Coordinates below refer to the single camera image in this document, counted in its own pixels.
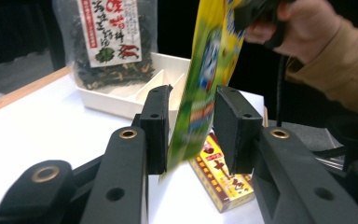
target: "white cardboard box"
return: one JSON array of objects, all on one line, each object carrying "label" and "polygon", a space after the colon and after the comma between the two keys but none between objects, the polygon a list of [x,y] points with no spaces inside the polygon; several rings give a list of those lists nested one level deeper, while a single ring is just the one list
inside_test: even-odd
[{"label": "white cardboard box", "polygon": [[[81,80],[75,77],[76,88],[80,92],[83,104],[92,109],[133,119],[135,114],[142,112],[150,90],[161,85],[171,85],[173,89],[170,94],[169,120],[172,129],[186,83],[190,60],[159,53],[152,53],[152,59],[156,74],[143,86],[117,87],[108,93],[103,93],[87,90]],[[126,92],[127,95],[119,95],[117,92]]]}]

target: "bag of dried seaweed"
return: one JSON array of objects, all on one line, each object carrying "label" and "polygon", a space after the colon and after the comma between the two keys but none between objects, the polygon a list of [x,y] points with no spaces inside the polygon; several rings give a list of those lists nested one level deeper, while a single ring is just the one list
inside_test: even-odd
[{"label": "bag of dried seaweed", "polygon": [[140,88],[154,75],[157,0],[54,0],[53,7],[66,63],[85,89]]}]

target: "black cable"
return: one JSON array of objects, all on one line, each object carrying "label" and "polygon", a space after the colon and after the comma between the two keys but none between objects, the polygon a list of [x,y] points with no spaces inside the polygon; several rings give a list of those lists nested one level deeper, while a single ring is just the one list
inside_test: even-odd
[{"label": "black cable", "polygon": [[278,67],[278,77],[277,77],[277,107],[276,107],[276,120],[277,120],[277,127],[282,126],[282,83],[284,78],[284,73],[286,71],[286,62],[288,57],[281,55]]}]

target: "red and yellow box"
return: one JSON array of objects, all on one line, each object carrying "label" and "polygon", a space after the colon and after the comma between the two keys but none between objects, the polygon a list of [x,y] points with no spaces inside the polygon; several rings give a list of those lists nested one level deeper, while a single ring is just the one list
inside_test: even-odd
[{"label": "red and yellow box", "polygon": [[225,157],[213,133],[208,135],[200,154],[189,163],[220,213],[255,197],[249,175],[229,174]]}]

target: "metal grommet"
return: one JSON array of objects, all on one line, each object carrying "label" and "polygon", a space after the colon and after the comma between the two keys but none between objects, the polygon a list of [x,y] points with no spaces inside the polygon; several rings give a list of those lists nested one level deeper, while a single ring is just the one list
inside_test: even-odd
[{"label": "metal grommet", "polygon": [[35,183],[43,183],[54,179],[60,173],[60,168],[57,166],[46,166],[37,169],[32,175],[32,180]]},{"label": "metal grommet", "polygon": [[124,139],[130,139],[133,138],[137,135],[138,133],[133,130],[133,129],[128,129],[128,130],[124,130],[123,132],[120,133],[120,138],[124,138]]},{"label": "metal grommet", "polygon": [[270,133],[276,138],[288,138],[290,136],[288,132],[279,129],[272,129]]}]

